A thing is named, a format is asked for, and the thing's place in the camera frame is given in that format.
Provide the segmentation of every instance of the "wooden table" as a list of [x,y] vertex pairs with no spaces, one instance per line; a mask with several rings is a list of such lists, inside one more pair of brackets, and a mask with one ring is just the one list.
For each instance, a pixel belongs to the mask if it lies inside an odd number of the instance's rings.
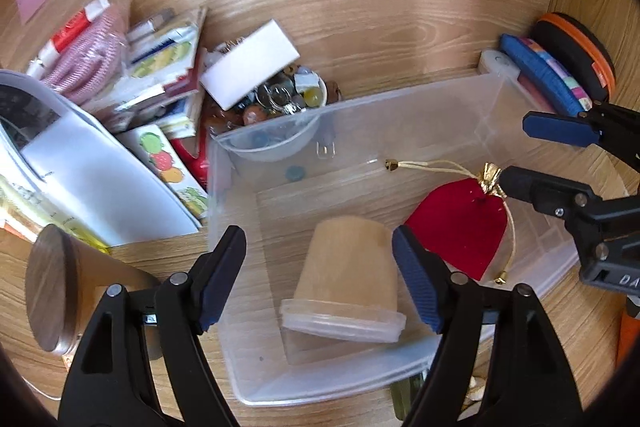
[[[189,269],[206,247],[206,234],[199,233],[120,247],[114,256],[162,279],[174,271]],[[36,345],[27,322],[24,273],[29,251],[29,243],[0,230],[0,343],[25,378],[46,393],[60,396],[66,375],[62,359],[44,353]],[[543,304],[566,350],[582,400],[588,403],[613,370],[623,297],[581,284],[574,268],[543,299]],[[388,389],[298,407],[246,407],[232,396],[215,328],[201,341],[213,374],[243,427],[400,425]],[[486,368],[488,355],[489,346],[482,346],[479,371]],[[152,372],[162,408],[179,415],[164,362],[153,362]],[[58,402],[41,400],[52,413],[57,412]]]
[[[26,25],[15,0],[0,0],[0,62],[22,69],[51,35],[87,0],[49,0]],[[338,80],[348,97],[449,76],[477,63],[479,51],[503,31],[521,33],[547,9],[559,9],[589,26],[609,49],[618,71],[616,103],[640,107],[636,0],[133,0],[132,19],[165,6],[210,8],[205,44],[212,46],[276,17],[299,45],[307,64]],[[638,176],[620,167],[627,187]],[[206,249],[201,233],[118,248],[114,256],[158,277],[188,269]],[[24,304],[29,245],[0,230],[0,342],[18,370],[47,393],[60,395],[65,369],[41,351],[31,335]],[[583,402],[591,401],[613,369],[623,298],[578,282],[572,269],[543,299],[574,370]],[[251,409],[232,398],[215,328],[202,338],[213,373],[243,426],[372,426],[400,424],[387,389],[316,405]],[[481,349],[479,369],[486,366]],[[163,408],[177,415],[164,363],[153,364]],[[58,404],[43,399],[55,413]]]

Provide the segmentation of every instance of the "red velvet pouch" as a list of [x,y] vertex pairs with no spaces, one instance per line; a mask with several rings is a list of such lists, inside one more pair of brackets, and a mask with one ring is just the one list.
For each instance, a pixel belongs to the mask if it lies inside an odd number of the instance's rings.
[[406,220],[427,250],[480,280],[504,235],[507,212],[500,196],[467,178],[432,190]]

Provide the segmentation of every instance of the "plastic lid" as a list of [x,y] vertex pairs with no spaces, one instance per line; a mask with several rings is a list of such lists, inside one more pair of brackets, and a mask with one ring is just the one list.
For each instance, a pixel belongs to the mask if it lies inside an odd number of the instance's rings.
[[289,330],[354,342],[395,343],[406,324],[398,312],[307,299],[285,299],[280,313]]

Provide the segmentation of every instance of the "orange tape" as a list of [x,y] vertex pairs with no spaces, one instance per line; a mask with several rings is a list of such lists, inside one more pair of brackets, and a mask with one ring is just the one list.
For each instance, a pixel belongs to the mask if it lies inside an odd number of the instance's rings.
[[613,95],[613,90],[616,87],[616,77],[613,75],[611,66],[609,66],[607,59],[598,47],[578,28],[558,14],[545,13],[540,17],[540,20],[546,21],[553,26],[560,28],[574,41],[580,44],[580,47],[584,49],[584,51],[591,57],[591,60],[593,60],[591,68],[593,68],[593,72],[596,74],[601,84],[604,79],[605,85],[602,87],[607,87],[607,91],[609,91],[609,96],[611,97]]
[[627,353],[634,347],[638,334],[640,334],[640,320],[629,317],[626,311],[623,311],[622,321],[620,322],[620,340],[618,341],[616,367],[625,360]]

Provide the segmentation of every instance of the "fruit illustration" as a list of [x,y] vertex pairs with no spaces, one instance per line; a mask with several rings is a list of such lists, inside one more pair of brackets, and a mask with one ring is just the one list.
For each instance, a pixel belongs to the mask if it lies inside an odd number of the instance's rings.
[[152,132],[146,132],[140,137],[140,145],[149,154],[158,154],[162,151],[162,140]]
[[159,171],[168,171],[174,166],[174,159],[167,151],[160,151],[158,154],[150,154],[150,162],[156,166]]
[[164,183],[180,183],[184,179],[184,174],[178,168],[171,167],[166,171],[160,171],[158,175]]
[[207,211],[207,198],[201,196],[193,187],[178,191],[178,197],[195,217],[200,217]]
[[149,74],[156,73],[174,62],[182,60],[189,53],[190,49],[190,42],[173,44],[172,46],[159,51],[155,55],[151,55],[149,58],[142,60],[142,62],[137,65],[131,76],[133,78],[143,78]]
[[164,183],[180,183],[184,179],[182,171],[174,167],[173,157],[162,150],[162,140],[157,134],[143,134],[140,137],[140,146],[149,153],[149,162],[160,171],[158,175]]

